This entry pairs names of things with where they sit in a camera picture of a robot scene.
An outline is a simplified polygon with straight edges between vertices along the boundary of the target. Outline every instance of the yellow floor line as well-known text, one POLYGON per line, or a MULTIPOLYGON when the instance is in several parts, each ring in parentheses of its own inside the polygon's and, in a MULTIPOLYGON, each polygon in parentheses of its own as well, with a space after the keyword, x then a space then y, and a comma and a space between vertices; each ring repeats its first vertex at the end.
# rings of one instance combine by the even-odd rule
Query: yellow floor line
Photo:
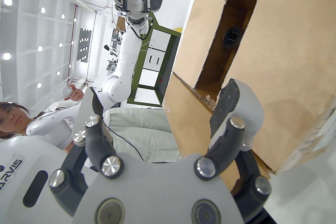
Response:
POLYGON ((183 28, 173 28, 173 30, 175 30, 177 32, 182 32, 183 28))

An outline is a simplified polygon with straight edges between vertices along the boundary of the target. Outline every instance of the white ceiling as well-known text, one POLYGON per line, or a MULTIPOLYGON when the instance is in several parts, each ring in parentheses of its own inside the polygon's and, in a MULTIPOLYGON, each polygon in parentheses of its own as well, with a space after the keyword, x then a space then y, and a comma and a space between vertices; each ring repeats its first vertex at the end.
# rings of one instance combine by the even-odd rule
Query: white ceiling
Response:
POLYGON ((71 45, 72 33, 77 40, 75 5, 70 0, 13 0, 10 9, 11 13, 1 13, 0 17, 0 51, 12 55, 8 61, 1 60, 3 99, 38 113, 60 100, 61 88, 72 75, 69 60, 72 63, 77 53, 76 44, 71 45), (42 52, 37 51, 38 46, 43 47, 42 52))

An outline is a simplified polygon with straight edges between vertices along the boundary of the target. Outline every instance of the rubber gripper pad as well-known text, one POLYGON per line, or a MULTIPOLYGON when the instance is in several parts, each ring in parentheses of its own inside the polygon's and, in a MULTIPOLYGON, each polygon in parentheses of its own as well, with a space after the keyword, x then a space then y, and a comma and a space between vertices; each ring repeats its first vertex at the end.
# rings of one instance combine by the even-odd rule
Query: rubber gripper pad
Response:
POLYGON ((230 79, 227 86, 225 86, 219 95, 218 103, 213 111, 213 114, 210 118, 210 128, 211 128, 211 136, 213 137, 215 132, 218 130, 219 126, 222 124, 224 119, 227 117, 229 112, 232 112, 239 100, 239 87, 234 81, 234 79, 230 79))

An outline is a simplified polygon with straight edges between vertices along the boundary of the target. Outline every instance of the light green cloth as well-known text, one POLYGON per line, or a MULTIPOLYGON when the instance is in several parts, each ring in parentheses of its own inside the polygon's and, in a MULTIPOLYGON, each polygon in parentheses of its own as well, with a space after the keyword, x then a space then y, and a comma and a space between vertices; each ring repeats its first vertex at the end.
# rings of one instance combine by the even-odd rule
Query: light green cloth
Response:
MULTIPOLYGON (((174 162, 181 158, 163 110, 144 108, 112 108, 109 127, 127 139, 149 163, 174 162)), ((115 150, 140 158, 125 140, 111 133, 115 150)))

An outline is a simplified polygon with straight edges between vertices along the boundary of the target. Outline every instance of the woman's hand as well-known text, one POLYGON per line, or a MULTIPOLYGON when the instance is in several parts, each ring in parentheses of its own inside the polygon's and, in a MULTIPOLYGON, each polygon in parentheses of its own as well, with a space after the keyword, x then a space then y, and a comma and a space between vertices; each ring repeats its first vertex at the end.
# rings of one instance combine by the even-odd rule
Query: woman's hand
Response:
POLYGON ((80 89, 77 89, 75 85, 69 85, 69 87, 72 88, 73 92, 71 93, 70 97, 65 98, 64 101, 69 100, 69 99, 73 101, 80 101, 81 99, 83 99, 83 96, 84 96, 83 91, 81 91, 80 89))

